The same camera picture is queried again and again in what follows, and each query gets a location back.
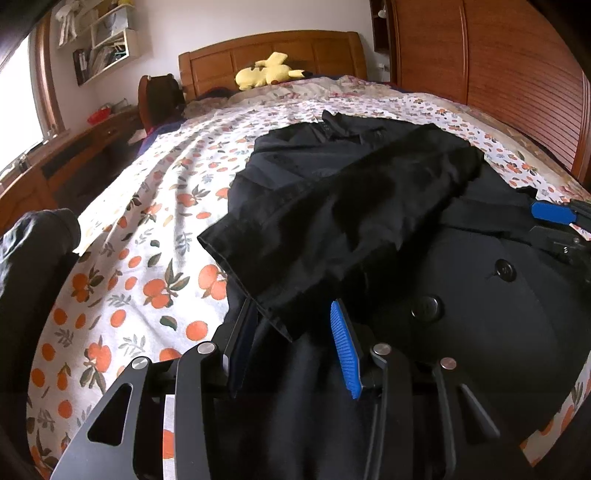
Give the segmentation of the black coat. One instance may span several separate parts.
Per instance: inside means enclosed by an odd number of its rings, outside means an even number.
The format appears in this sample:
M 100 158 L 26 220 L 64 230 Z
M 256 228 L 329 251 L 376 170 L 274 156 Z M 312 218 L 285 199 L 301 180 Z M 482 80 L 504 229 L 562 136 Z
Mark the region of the black coat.
M 531 466 L 590 475 L 590 276 L 536 248 L 529 187 L 433 124 L 325 113 L 254 143 L 199 243 L 252 302 L 242 385 L 217 414 L 221 479 L 367 479 L 370 411 L 346 389 L 332 301 L 398 350 L 454 358 Z

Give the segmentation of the orange floral bed sheet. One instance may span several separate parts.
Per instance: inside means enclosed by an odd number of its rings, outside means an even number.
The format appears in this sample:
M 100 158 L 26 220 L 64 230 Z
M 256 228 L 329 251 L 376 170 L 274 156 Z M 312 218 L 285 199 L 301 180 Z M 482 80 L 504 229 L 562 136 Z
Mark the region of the orange floral bed sheet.
M 259 136 L 183 116 L 80 215 L 80 258 L 29 384 L 28 442 L 43 478 L 133 358 L 175 359 L 221 323 L 225 277 L 197 237 L 228 210 L 228 188 Z

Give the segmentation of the wooden slatted wardrobe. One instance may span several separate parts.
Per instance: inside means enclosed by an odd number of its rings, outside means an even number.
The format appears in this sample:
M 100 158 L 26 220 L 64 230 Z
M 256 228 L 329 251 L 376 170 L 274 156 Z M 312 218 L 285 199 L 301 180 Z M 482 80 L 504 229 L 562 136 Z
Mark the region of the wooden slatted wardrobe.
M 381 1 L 391 81 L 483 111 L 590 185 L 590 76 L 527 1 Z

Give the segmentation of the wooden desk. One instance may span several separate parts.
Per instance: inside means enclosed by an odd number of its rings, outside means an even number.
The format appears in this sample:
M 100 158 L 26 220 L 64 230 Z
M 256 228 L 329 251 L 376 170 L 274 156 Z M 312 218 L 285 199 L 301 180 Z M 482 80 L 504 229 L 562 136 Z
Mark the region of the wooden desk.
M 109 156 L 112 145 L 126 141 L 138 127 L 138 109 L 126 107 L 83 131 L 61 134 L 35 151 L 26 170 L 1 192 L 1 230 L 10 229 L 27 212 L 67 207 L 58 200 L 66 183 L 99 155 Z

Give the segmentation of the pink floral quilt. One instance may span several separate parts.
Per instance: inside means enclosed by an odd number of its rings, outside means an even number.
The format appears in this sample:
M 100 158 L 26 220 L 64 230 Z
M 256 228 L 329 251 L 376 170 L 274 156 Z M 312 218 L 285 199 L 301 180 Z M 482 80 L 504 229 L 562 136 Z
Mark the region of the pink floral quilt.
M 322 112 L 434 124 L 484 152 L 485 160 L 512 187 L 532 186 L 554 202 L 588 201 L 590 193 L 549 154 L 516 129 L 475 108 L 427 93 L 402 93 L 353 76 L 298 80 L 206 98 L 187 104 L 183 116 L 195 123 L 218 119 L 254 136 L 301 122 Z

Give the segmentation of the dark backpack on chair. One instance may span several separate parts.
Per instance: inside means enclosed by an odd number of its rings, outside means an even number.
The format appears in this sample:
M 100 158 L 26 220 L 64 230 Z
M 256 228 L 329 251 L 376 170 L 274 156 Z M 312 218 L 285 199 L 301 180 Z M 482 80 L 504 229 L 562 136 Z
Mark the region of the dark backpack on chair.
M 179 120 L 184 108 L 183 91 L 172 74 L 140 78 L 138 112 L 147 135 L 164 124 Z

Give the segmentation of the red bowl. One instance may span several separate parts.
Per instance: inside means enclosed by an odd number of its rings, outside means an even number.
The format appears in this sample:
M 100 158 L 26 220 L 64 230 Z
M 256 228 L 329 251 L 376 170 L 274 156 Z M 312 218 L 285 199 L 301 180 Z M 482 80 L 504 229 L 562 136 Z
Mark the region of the red bowl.
M 105 121 L 112 113 L 112 109 L 109 106 L 103 106 L 93 112 L 88 118 L 87 123 L 91 126 L 95 126 Z

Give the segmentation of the yellow plush toy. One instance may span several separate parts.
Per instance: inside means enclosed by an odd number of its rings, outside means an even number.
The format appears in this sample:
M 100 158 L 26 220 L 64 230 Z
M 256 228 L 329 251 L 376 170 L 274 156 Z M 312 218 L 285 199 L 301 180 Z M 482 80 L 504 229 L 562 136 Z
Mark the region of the yellow plush toy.
M 246 91 L 312 76 L 311 72 L 291 69 L 286 60 L 287 54 L 273 52 L 266 60 L 256 61 L 251 67 L 238 71 L 235 75 L 235 84 L 239 90 Z

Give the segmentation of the window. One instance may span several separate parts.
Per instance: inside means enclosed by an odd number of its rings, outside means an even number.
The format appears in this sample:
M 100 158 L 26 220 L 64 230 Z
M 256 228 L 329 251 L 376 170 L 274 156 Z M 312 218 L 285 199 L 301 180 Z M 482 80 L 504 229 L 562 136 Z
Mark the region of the window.
M 64 131 L 50 59 L 46 14 L 1 68 L 1 174 Z

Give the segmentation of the white hanging plush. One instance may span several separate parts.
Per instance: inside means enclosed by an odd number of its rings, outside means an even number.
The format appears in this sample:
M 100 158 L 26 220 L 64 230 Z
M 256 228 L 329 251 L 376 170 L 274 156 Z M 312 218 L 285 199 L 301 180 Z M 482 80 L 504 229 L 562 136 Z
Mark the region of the white hanging plush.
M 76 16 L 81 8 L 78 0 L 66 0 L 55 13 L 60 24 L 58 46 L 62 47 L 77 38 Z

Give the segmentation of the white wall shelf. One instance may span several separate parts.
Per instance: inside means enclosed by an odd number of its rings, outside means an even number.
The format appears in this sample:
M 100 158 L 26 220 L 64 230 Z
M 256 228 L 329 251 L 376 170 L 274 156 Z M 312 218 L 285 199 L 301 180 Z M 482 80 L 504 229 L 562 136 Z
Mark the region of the white wall shelf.
M 134 1 L 79 1 L 72 61 L 78 86 L 114 72 L 140 56 Z

